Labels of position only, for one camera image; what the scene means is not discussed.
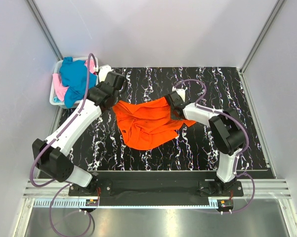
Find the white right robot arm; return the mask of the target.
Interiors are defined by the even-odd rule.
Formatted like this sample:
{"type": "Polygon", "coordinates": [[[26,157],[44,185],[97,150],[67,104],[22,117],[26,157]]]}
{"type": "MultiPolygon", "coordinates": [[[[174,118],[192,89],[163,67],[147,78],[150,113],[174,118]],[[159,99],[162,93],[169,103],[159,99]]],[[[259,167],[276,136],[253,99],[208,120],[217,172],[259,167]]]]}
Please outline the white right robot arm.
{"type": "Polygon", "coordinates": [[[217,110],[192,102],[185,102],[177,90],[165,96],[170,116],[175,120],[192,120],[211,129],[219,164],[213,181],[200,186],[200,193],[208,196],[227,196],[237,181],[237,163],[249,146],[249,137],[235,109],[217,110]]]}

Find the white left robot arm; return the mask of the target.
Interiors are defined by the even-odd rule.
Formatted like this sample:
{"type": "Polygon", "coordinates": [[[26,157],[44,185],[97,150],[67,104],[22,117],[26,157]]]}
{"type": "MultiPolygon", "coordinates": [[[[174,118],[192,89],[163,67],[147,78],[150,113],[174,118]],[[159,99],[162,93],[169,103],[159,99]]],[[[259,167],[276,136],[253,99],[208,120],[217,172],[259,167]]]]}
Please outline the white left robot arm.
{"type": "Polygon", "coordinates": [[[45,140],[36,139],[32,144],[34,164],[51,177],[52,181],[76,185],[87,196],[96,192],[97,176],[74,165],[68,155],[89,125],[111,109],[119,100],[119,95],[126,89],[125,76],[108,72],[105,80],[88,88],[84,99],[79,103],[69,118],[45,140]]]}

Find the orange t shirt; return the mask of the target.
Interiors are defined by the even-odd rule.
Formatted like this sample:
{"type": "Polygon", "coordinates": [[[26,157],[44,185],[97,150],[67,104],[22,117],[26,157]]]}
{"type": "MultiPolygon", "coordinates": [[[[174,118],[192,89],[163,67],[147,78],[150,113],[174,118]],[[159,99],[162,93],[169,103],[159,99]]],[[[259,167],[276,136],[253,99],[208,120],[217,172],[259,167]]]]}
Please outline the orange t shirt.
{"type": "Polygon", "coordinates": [[[130,104],[119,101],[113,106],[117,125],[124,143],[133,149],[146,151],[154,149],[178,136],[183,125],[193,126],[193,120],[173,120],[166,98],[130,104]]]}

